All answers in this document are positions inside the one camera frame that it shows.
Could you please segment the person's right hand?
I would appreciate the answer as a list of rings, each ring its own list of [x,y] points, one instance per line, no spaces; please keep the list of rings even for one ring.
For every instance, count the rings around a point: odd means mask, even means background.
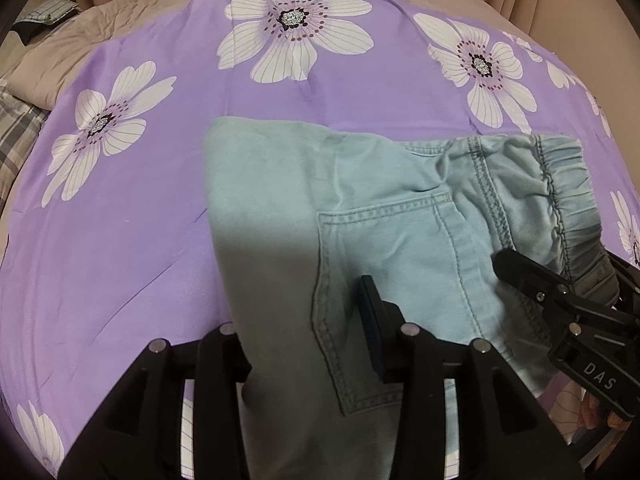
[[[602,425],[616,432],[612,447],[623,439],[631,425],[631,420],[622,419],[614,412],[602,408],[601,402],[593,394],[586,392],[580,401],[577,419],[577,431],[574,440],[580,438],[586,431],[596,429]]]

